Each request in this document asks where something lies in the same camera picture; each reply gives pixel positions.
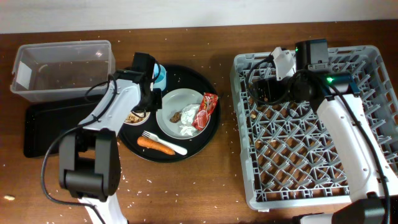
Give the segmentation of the light blue plastic cup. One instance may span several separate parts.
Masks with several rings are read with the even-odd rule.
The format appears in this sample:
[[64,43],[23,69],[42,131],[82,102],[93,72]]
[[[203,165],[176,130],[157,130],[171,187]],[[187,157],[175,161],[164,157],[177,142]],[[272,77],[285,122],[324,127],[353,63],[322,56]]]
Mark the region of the light blue plastic cup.
[[156,63],[154,65],[154,73],[153,73],[153,78],[156,78],[156,80],[154,82],[153,87],[159,88],[162,91],[164,91],[166,88],[166,85],[167,85],[166,76],[167,76],[167,72],[166,72],[165,68],[162,65]]

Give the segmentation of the grey round plate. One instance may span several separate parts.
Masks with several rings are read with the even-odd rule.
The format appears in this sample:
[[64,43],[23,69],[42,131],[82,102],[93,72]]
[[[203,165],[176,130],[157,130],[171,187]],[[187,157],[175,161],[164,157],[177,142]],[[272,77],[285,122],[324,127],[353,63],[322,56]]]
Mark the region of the grey round plate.
[[203,95],[195,90],[180,88],[172,90],[162,98],[162,109],[156,112],[156,121],[159,128],[168,136],[175,139],[192,139],[200,135],[208,123],[201,131],[194,128],[191,124],[183,124],[181,121],[173,123],[170,118],[176,112],[181,112],[190,105],[200,106]]

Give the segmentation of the pink bowl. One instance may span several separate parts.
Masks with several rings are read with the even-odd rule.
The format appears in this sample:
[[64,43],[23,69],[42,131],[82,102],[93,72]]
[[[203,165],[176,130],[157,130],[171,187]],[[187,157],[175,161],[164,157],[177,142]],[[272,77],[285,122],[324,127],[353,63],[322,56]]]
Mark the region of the pink bowl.
[[149,119],[149,116],[150,112],[130,112],[124,122],[126,124],[138,126],[145,123]]

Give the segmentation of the white tissue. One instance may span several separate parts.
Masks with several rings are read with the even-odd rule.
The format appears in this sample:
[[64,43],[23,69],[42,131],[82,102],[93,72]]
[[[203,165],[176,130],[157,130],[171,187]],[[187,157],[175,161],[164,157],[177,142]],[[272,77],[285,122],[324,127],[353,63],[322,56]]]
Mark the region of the white tissue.
[[184,107],[180,114],[180,122],[181,125],[180,127],[180,134],[182,136],[193,136],[193,133],[195,133],[197,131],[196,128],[194,128],[192,126],[194,119],[195,119],[195,115],[199,109],[200,105],[198,104],[191,104],[188,105],[186,107]]

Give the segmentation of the red snack wrapper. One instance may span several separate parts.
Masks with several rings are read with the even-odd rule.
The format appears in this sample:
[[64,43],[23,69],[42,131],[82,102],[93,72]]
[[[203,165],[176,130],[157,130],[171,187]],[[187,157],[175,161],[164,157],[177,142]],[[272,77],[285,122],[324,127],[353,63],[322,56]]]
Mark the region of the red snack wrapper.
[[192,126],[195,129],[202,131],[206,127],[210,120],[210,116],[217,105],[217,102],[218,95],[212,93],[205,93],[203,95],[202,102],[192,123]]

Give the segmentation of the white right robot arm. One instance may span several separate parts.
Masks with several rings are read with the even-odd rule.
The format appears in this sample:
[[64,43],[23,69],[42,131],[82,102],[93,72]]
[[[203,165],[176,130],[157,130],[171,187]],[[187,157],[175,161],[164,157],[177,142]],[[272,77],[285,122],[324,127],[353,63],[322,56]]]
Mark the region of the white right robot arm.
[[295,52],[280,47],[265,59],[275,76],[246,89],[261,105],[301,103],[327,128],[349,185],[351,204],[332,214],[297,216],[299,223],[392,223],[392,199],[397,198],[397,176],[391,170],[363,109],[360,91],[349,72],[336,72],[329,63],[325,39],[297,42]]

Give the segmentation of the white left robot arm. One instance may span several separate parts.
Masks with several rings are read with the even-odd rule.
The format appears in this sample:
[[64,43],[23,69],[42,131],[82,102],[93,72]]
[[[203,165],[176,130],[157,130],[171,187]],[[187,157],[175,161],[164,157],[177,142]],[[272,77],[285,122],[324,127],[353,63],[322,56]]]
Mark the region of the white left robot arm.
[[40,183],[52,202],[86,208],[93,223],[127,223],[116,191],[121,179],[117,136],[132,112],[148,113],[161,109],[161,90],[153,84],[160,65],[146,53],[137,52],[127,70],[109,75],[107,90],[96,108],[74,128],[59,135],[49,146],[59,156],[59,185],[76,202],[53,198],[45,186],[42,164]]

